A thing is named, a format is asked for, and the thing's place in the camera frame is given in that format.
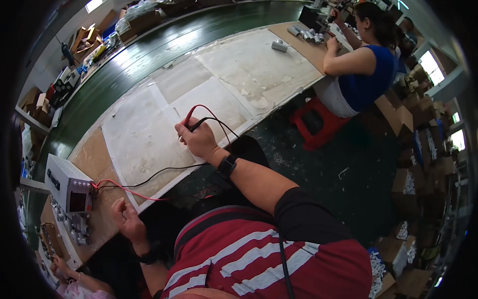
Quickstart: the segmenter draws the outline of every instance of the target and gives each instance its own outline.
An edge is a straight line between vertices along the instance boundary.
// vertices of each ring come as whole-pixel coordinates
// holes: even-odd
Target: blue top
[[[377,64],[371,76],[343,75],[338,77],[340,91],[349,106],[361,112],[385,93],[397,76],[398,60],[386,47],[365,46],[373,51]]]

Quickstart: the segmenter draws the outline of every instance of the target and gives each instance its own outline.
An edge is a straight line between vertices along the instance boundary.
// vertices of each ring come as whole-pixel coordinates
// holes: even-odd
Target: green floor
[[[96,119],[156,69],[230,34],[295,21],[303,5],[294,1],[240,3],[189,16],[143,37],[105,64],[73,97],[63,111],[59,126],[47,137],[34,178],[43,181],[48,153],[67,158]],[[375,140],[359,122],[352,121],[330,144],[309,153],[301,148],[301,136],[276,115],[280,114],[274,114],[249,132],[263,146],[272,168],[307,188],[348,224],[363,244],[386,233],[395,219],[390,204],[398,154],[395,138],[389,134],[388,138]],[[346,167],[349,170],[339,180],[338,173]],[[175,190],[191,194],[191,189],[202,189],[202,172],[202,169],[196,171],[188,178],[188,182],[197,184],[183,181]],[[27,203],[27,226],[31,232],[39,224],[45,199],[35,194]]]

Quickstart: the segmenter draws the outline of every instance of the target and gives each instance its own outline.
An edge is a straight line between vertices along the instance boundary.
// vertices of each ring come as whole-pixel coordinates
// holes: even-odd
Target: red stool
[[[314,110],[320,115],[323,121],[323,127],[315,135],[311,135],[302,117]],[[290,123],[295,123],[300,133],[305,139],[304,149],[314,151],[326,144],[334,134],[343,127],[350,117],[338,117],[327,109],[327,107],[319,100],[318,97],[312,98],[305,106],[299,108],[289,119]]]

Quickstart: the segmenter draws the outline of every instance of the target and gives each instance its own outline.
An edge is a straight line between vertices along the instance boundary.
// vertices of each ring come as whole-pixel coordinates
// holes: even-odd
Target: hand
[[[193,126],[199,120],[195,117],[191,117],[189,119],[189,126]],[[207,162],[211,162],[211,158],[216,151],[220,149],[220,147],[216,143],[216,139],[214,138],[214,134],[212,133],[211,128],[206,122],[203,122],[197,129],[193,132],[189,132],[189,130],[183,126],[184,120],[181,123],[177,123],[174,125],[174,128],[181,136],[181,142],[184,145],[187,145],[189,151],[197,156],[200,157]]]
[[[132,204],[127,204],[124,198],[120,198],[111,206],[111,214],[119,232],[127,237],[133,246],[147,243],[146,226]]]
[[[68,274],[68,272],[71,270],[70,267],[66,264],[65,260],[60,258],[57,255],[53,256],[53,264],[52,266],[55,265],[55,271],[57,269],[60,269],[63,273]]]
[[[342,14],[337,8],[332,8],[330,16],[335,17],[334,23],[337,24],[339,28],[344,28],[344,19],[342,19]]]
[[[326,45],[327,45],[327,49],[330,51],[337,52],[339,49],[339,43],[336,37],[329,38]]]

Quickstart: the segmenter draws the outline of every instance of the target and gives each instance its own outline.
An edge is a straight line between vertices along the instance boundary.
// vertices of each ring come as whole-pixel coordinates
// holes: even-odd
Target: red and white striped shirt
[[[286,298],[274,222],[288,240],[283,245],[296,298],[367,298],[372,283],[367,251],[347,238],[337,220],[330,223],[333,217],[322,207],[313,213],[317,221],[308,215],[302,219],[294,216],[304,207],[314,211],[300,195],[298,188],[286,193],[276,206],[274,219],[258,210],[226,206],[190,222],[177,238],[176,264],[169,271],[161,298],[172,298],[190,288],[216,288],[241,298]],[[281,223],[288,217],[299,218],[299,224]],[[309,240],[327,243],[299,241],[295,236],[300,237],[301,232],[321,234]]]

